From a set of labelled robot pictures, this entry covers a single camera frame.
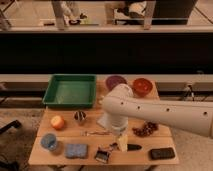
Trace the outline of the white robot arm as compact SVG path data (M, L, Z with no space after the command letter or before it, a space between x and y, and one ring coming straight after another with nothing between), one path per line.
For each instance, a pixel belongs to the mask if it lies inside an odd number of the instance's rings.
M125 135L129 118L213 138L213 102L139 99L127 84L119 84L103 98L102 109L116 138Z

